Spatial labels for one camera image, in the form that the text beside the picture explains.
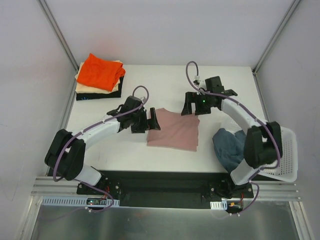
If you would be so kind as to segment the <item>pink t shirt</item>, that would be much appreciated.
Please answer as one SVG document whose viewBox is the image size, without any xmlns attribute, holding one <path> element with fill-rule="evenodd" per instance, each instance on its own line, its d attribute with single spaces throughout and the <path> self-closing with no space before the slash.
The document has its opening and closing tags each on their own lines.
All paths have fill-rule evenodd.
<svg viewBox="0 0 320 240">
<path fill-rule="evenodd" d="M 194 114 L 182 116 L 165 108 L 155 110 L 160 130 L 150 130 L 147 146 L 196 152 L 200 120 Z"/>
</svg>

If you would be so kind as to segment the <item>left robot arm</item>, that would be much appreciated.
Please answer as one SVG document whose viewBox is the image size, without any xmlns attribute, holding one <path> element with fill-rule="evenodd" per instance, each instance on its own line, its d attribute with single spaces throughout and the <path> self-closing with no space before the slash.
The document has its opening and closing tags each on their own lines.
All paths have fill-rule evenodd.
<svg viewBox="0 0 320 240">
<path fill-rule="evenodd" d="M 53 170 L 54 180 L 77 180 L 88 184 L 89 190 L 94 194 L 102 194 L 106 188 L 106 177 L 85 164 L 85 153 L 106 137 L 127 128 L 132 133 L 160 130 L 156 110 L 152 107 L 147 112 L 144 108 L 146 102 L 146 99 L 130 95 L 124 104 L 110 110 L 101 120 L 82 130 L 59 130 L 44 158 L 45 164 Z"/>
</svg>

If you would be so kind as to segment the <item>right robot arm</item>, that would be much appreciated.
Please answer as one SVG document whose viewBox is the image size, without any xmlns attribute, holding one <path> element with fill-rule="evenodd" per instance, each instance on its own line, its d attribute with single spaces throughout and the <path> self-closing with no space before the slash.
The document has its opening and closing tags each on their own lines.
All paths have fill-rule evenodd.
<svg viewBox="0 0 320 240">
<path fill-rule="evenodd" d="M 241 162 L 230 171 L 225 185 L 216 189 L 216 194 L 220 197 L 237 197 L 260 171 L 279 167 L 283 154 L 281 126 L 276 121 L 258 119 L 240 103 L 234 90 L 224 88 L 219 76 L 201 81 L 199 75 L 196 75 L 194 81 L 189 83 L 195 91 L 186 92 L 181 115 L 192 114 L 192 104 L 195 104 L 196 115 L 210 114 L 212 108 L 218 108 L 231 117 L 245 133 Z"/>
</svg>

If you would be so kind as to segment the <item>blue grey t shirt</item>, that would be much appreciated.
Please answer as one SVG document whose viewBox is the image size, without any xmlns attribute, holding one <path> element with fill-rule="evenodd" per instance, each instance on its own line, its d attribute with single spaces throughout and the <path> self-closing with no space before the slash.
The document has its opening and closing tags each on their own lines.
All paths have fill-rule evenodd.
<svg viewBox="0 0 320 240">
<path fill-rule="evenodd" d="M 246 134 L 243 130 L 231 133 L 225 128 L 220 128 L 212 137 L 215 155 L 229 174 L 244 159 L 245 140 Z"/>
</svg>

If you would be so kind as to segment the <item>black folded t shirt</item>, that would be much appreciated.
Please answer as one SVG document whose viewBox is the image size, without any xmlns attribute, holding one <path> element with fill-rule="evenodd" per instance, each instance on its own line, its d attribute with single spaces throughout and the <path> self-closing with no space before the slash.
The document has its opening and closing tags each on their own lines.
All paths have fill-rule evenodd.
<svg viewBox="0 0 320 240">
<path fill-rule="evenodd" d="M 123 81 L 124 81 L 124 77 L 122 76 L 119 79 L 119 85 L 118 85 L 117 91 L 114 91 L 111 93 L 76 93 L 75 99 L 77 101 L 85 101 L 85 100 L 120 98 L 122 96 Z"/>
</svg>

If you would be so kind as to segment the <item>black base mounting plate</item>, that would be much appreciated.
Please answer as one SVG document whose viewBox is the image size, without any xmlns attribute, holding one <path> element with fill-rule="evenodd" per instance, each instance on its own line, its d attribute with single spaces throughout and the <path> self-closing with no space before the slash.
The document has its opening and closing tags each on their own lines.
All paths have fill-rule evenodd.
<svg viewBox="0 0 320 240">
<path fill-rule="evenodd" d="M 102 171 L 91 188 L 78 183 L 76 194 L 86 205 L 105 207 L 211 209 L 213 203 L 253 199 L 252 185 L 235 186 L 226 173 Z"/>
</svg>

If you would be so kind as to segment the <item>orange folded t shirt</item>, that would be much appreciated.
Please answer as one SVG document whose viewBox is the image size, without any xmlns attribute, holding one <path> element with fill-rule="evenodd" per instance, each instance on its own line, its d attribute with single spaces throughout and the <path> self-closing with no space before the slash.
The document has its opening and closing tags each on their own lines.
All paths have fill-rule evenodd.
<svg viewBox="0 0 320 240">
<path fill-rule="evenodd" d="M 125 74 L 122 62 L 104 60 L 90 53 L 76 81 L 83 86 L 111 92 Z"/>
</svg>

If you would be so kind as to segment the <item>cream folded t shirt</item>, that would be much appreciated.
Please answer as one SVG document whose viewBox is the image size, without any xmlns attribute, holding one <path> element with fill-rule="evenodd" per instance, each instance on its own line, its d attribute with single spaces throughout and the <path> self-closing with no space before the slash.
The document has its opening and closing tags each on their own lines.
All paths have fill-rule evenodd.
<svg viewBox="0 0 320 240">
<path fill-rule="evenodd" d="M 86 86 L 81 83 L 78 83 L 78 76 L 80 74 L 80 71 L 82 69 L 83 64 L 84 64 L 84 62 L 80 63 L 78 73 L 74 76 L 75 80 L 77 82 L 76 88 L 75 88 L 75 92 L 77 94 L 111 94 L 111 93 L 114 93 L 119 90 L 119 88 L 120 88 L 119 85 L 121 83 L 121 79 L 119 79 L 117 81 L 117 83 L 113 87 L 112 91 L 108 91 L 108 90 L 100 89 L 100 88 L 96 88 L 96 87 L 91 87 L 91 86 Z"/>
</svg>

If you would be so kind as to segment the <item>white plastic laundry basket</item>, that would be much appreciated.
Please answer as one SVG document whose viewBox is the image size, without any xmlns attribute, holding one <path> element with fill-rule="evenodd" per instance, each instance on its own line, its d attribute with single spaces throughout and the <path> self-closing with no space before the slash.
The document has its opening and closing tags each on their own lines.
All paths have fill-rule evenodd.
<svg viewBox="0 0 320 240">
<path fill-rule="evenodd" d="M 275 169 L 264 169 L 259 175 L 292 183 L 298 174 L 298 144 L 295 133 L 281 126 L 282 157 Z"/>
</svg>

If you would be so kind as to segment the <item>aluminium front rail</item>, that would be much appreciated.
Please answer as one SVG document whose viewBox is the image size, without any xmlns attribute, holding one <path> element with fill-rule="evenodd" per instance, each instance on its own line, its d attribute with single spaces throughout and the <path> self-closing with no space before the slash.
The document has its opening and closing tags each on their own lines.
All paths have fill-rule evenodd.
<svg viewBox="0 0 320 240">
<path fill-rule="evenodd" d="M 31 190 L 31 196 L 67 196 L 73 197 L 77 195 L 78 182 L 67 181 L 62 179 L 55 182 L 51 176 L 38 176 L 35 179 L 33 188 Z"/>
</svg>

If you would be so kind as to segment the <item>left aluminium frame post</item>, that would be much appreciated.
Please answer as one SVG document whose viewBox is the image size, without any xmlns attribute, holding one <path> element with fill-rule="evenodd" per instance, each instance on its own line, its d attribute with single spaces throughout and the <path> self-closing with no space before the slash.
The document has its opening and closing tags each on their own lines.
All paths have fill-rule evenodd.
<svg viewBox="0 0 320 240">
<path fill-rule="evenodd" d="M 45 17 L 47 18 L 55 36 L 57 37 L 64 53 L 66 54 L 69 62 L 71 63 L 72 67 L 75 69 L 75 70 L 78 70 L 79 69 L 79 65 L 77 64 L 77 61 L 63 35 L 63 32 L 62 30 L 60 29 L 59 27 L 59 24 L 55 18 L 55 16 L 53 15 L 51 9 L 50 9 L 50 6 L 48 4 L 48 2 L 46 0 L 37 0 L 41 10 L 43 11 Z"/>
</svg>

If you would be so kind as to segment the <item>aluminium frame post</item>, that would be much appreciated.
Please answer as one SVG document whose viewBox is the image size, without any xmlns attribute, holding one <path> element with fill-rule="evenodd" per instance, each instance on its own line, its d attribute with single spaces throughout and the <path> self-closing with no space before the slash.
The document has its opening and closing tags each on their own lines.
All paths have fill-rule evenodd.
<svg viewBox="0 0 320 240">
<path fill-rule="evenodd" d="M 69 62 L 71 63 L 72 67 L 75 69 L 75 70 L 78 70 L 79 69 L 79 65 L 77 64 L 77 61 L 63 35 L 63 32 L 62 30 L 60 29 L 59 27 L 59 24 L 55 18 L 55 16 L 53 15 L 51 9 L 50 9 L 50 6 L 48 4 L 48 2 L 46 0 L 37 0 L 41 10 L 43 11 L 45 17 L 47 18 L 55 36 L 57 37 L 64 53 L 66 54 Z"/>
<path fill-rule="evenodd" d="M 263 50 L 258 62 L 252 69 L 253 76 L 256 76 L 262 65 L 264 64 L 265 60 L 267 59 L 268 55 L 272 51 L 273 47 L 275 46 L 276 42 L 278 41 L 279 37 L 281 36 L 282 32 L 284 31 L 285 27 L 288 25 L 289 21 L 291 20 L 292 16 L 296 12 L 297 8 L 301 4 L 302 0 L 293 0 L 287 11 L 285 12 L 284 16 L 282 17 L 281 21 L 279 22 L 275 32 L 273 33 L 272 37 L 268 41 L 265 49 Z"/>
</svg>

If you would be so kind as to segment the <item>right aluminium frame post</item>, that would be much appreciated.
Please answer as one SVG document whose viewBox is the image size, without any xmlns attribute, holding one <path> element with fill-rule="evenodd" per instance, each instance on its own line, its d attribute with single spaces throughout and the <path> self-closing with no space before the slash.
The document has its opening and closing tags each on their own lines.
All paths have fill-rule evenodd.
<svg viewBox="0 0 320 240">
<path fill-rule="evenodd" d="M 252 69 L 253 76 L 256 76 L 262 65 L 264 64 L 265 60 L 267 59 L 268 55 L 272 51 L 273 47 L 275 46 L 276 42 L 278 41 L 279 37 L 281 36 L 282 32 L 284 31 L 285 27 L 288 25 L 289 21 L 291 20 L 292 16 L 296 12 L 297 8 L 301 4 L 302 0 L 293 0 L 287 11 L 285 12 L 284 16 L 282 17 L 281 21 L 279 22 L 275 32 L 273 33 L 272 37 L 268 41 L 265 49 L 263 50 L 258 62 Z"/>
</svg>

